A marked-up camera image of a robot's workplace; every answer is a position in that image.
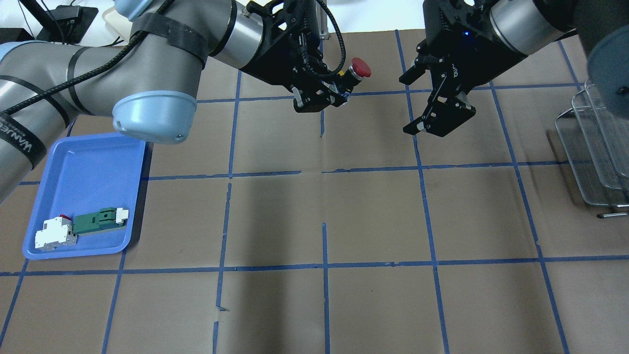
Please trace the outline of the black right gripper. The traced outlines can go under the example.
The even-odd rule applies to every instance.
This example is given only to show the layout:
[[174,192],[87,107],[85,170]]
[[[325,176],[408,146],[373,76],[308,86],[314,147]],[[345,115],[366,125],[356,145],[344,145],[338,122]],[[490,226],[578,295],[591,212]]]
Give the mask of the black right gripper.
[[496,0],[477,0],[470,6],[463,0],[425,0],[423,17],[426,38],[420,43],[413,65],[399,77],[410,86],[429,74],[432,90],[422,115],[403,127],[403,132],[420,132],[445,137],[476,114],[476,108],[459,99],[475,87],[489,83],[526,58],[498,34],[490,20]]

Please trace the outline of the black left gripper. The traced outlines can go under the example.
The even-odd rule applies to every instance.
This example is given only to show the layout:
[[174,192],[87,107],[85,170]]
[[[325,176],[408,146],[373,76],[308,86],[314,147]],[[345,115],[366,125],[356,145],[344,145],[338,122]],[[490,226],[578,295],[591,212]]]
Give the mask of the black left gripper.
[[[324,63],[319,49],[317,10],[332,23],[340,47],[335,69]],[[242,71],[293,94],[293,107],[300,114],[341,107],[352,94],[352,72],[344,71],[346,46],[327,4],[322,0],[272,0],[266,5],[250,1],[245,11],[261,18],[261,44]]]

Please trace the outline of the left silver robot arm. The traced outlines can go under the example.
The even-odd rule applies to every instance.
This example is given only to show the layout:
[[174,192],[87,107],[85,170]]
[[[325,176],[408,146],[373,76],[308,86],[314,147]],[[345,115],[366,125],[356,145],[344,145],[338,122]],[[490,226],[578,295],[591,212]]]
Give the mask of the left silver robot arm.
[[149,143],[189,136],[200,76],[216,59],[294,96],[299,113],[340,107],[371,70],[346,51],[323,0],[117,0],[128,44],[1,45],[1,199],[41,163],[79,115]]

